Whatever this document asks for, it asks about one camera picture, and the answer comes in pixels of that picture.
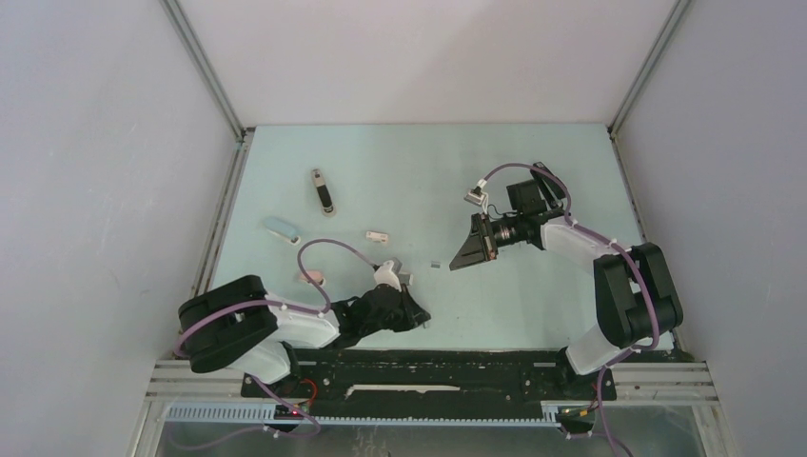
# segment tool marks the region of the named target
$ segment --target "gray wall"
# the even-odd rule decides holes
[[[123,455],[234,140],[159,2],[0,6],[0,454]]]
[[[620,134],[746,456],[804,452],[805,18],[801,0],[696,1]]]

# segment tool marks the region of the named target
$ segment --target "orange wire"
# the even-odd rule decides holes
[[[301,380],[300,382],[301,383],[306,383],[306,384],[311,384],[311,388],[313,389],[313,392],[311,393],[311,398],[308,399],[308,407],[311,407],[311,405],[314,404],[314,399],[317,398],[317,393],[319,392],[319,390],[317,389],[317,385],[313,381],[308,379],[308,378],[305,378],[305,379]]]

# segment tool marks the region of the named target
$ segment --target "light blue tabletop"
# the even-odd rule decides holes
[[[377,263],[390,257],[414,275],[410,291],[432,315],[427,328],[382,331],[360,348],[561,348],[596,324],[594,282],[565,259],[520,244],[498,260],[458,271],[448,263],[478,211],[467,189],[505,162],[542,161],[568,186],[573,213],[586,226],[624,244],[640,242],[608,133],[599,124],[400,125],[258,127],[238,189],[213,286],[246,274],[287,299],[320,306],[322,297],[299,283],[297,247],[261,221],[279,217],[303,242],[335,238]],[[321,169],[337,210],[324,217],[311,182]],[[491,203],[510,210],[505,187],[529,179],[506,169],[487,185]],[[386,246],[364,239],[389,234]],[[433,261],[440,268],[432,268]],[[374,287],[372,270],[331,245],[305,252],[334,300]],[[659,349],[672,347],[669,334]]]

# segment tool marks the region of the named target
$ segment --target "light blue object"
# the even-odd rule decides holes
[[[264,227],[289,244],[300,244],[300,235],[297,229],[288,222],[282,221],[275,216],[269,216],[264,219]]]
[[[569,187],[575,218],[625,245],[641,238],[611,140],[599,124],[258,127],[238,189],[213,286],[247,274],[289,300],[323,298],[297,281],[297,250],[266,236],[267,214],[293,217],[306,238],[344,241],[376,262],[397,257],[417,276],[410,289],[431,313],[428,328],[380,331],[359,348],[556,349],[597,322],[592,275],[551,252],[519,244],[472,268],[447,266],[463,244],[471,214],[463,200],[505,162],[542,161]],[[339,214],[324,217],[311,169],[327,174]],[[505,187],[530,179],[505,169],[485,187],[509,209]],[[385,246],[364,239],[389,234]],[[344,249],[305,251],[305,267],[328,272],[333,300],[375,287],[372,270]],[[659,349],[672,348],[669,334]]]

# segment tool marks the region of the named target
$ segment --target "white wall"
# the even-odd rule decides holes
[[[255,126],[607,123],[675,2],[181,3]]]
[[[803,455],[807,3],[701,0],[621,133],[743,455]]]
[[[159,2],[0,6],[0,454],[123,455],[234,140]]]

